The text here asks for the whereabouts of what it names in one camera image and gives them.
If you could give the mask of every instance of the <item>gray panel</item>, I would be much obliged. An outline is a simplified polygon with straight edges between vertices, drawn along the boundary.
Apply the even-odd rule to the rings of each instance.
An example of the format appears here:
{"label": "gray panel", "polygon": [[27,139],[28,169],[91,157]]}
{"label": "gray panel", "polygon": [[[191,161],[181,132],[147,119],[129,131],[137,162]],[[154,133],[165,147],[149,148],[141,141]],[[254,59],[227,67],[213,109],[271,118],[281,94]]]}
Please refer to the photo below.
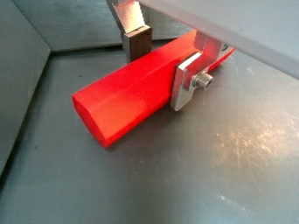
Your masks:
{"label": "gray panel", "polygon": [[51,49],[11,0],[0,2],[0,31],[2,174]]}
{"label": "gray panel", "polygon": [[[117,22],[106,0],[14,0],[54,51],[121,44]],[[181,36],[190,28],[145,9],[154,38]]]}
{"label": "gray panel", "polygon": [[118,50],[51,60],[2,224],[297,223],[299,82],[237,52],[179,113],[165,107],[105,150],[71,94],[125,64]]}
{"label": "gray panel", "polygon": [[298,0],[141,0],[299,79]]}

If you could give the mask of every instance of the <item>metal wall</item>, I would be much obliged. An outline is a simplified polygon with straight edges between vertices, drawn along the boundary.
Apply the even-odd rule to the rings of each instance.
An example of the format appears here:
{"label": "metal wall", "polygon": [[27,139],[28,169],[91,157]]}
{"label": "metal wall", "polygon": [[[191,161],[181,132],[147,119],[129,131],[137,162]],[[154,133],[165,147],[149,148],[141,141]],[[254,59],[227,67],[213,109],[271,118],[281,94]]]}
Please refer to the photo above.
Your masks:
{"label": "metal wall", "polygon": [[[106,0],[14,0],[54,51],[121,44],[117,22]],[[181,36],[190,27],[143,8],[154,38]]]}
{"label": "metal wall", "polygon": [[0,1],[0,174],[51,48],[11,0]]}

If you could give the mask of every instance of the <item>metal plate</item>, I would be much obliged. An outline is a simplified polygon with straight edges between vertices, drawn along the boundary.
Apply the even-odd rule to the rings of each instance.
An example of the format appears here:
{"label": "metal plate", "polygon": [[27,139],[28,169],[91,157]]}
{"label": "metal plate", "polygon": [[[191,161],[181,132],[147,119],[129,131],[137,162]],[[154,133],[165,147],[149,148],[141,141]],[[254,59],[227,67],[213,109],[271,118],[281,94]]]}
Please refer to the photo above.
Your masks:
{"label": "metal plate", "polygon": [[[57,52],[121,45],[121,31],[106,0],[14,0]],[[154,39],[182,36],[191,28],[146,7]]]}
{"label": "metal plate", "polygon": [[11,0],[0,2],[0,174],[51,52]]}
{"label": "metal plate", "polygon": [[125,64],[121,49],[51,60],[2,224],[297,223],[295,79],[237,52],[179,113],[165,107],[105,150],[71,94]]}
{"label": "metal plate", "polygon": [[299,79],[297,0],[141,0]]}

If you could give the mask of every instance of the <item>scratch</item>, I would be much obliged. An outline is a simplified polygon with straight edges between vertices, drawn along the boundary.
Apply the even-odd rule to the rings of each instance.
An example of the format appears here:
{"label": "scratch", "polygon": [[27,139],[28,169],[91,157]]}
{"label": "scratch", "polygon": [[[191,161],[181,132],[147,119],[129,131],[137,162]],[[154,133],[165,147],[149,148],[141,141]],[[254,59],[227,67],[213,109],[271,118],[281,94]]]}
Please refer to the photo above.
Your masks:
{"label": "scratch", "polygon": [[182,158],[181,158],[181,154],[179,154],[178,150],[175,150],[175,153],[177,153],[178,163],[181,165],[182,164]]}
{"label": "scratch", "polygon": [[239,160],[241,160],[241,155],[239,155],[239,144],[238,144],[238,169],[241,170],[241,163],[239,163]]}
{"label": "scratch", "polygon": [[250,72],[253,75],[255,75],[254,72],[253,72],[253,70],[251,70],[250,68],[249,68],[247,70],[249,70],[249,72]]}
{"label": "scratch", "polygon": [[223,200],[229,205],[234,206],[237,209],[241,209],[243,213],[246,214],[246,216],[249,216],[250,211],[237,201],[234,201],[233,199],[230,199],[221,193],[218,193],[218,198]]}
{"label": "scratch", "polygon": [[253,167],[251,167],[251,163],[250,163],[249,158],[247,158],[247,164],[249,164],[249,169],[250,169],[250,172],[251,172],[251,177],[253,177],[254,182],[255,182],[255,185],[257,185],[257,189],[261,191],[261,188],[259,188],[259,186],[258,186],[257,176],[255,176],[255,174],[254,174],[254,172],[253,172]]}

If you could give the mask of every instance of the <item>gray metal floor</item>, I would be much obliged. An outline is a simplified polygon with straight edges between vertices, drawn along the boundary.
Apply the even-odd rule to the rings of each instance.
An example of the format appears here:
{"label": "gray metal floor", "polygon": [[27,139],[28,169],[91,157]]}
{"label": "gray metal floor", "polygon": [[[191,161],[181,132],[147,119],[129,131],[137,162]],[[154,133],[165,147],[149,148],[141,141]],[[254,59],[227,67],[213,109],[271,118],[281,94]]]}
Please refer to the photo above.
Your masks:
{"label": "gray metal floor", "polygon": [[105,150],[71,94],[125,64],[121,49],[51,59],[2,224],[298,223],[299,81],[237,52],[179,113],[166,106]]}

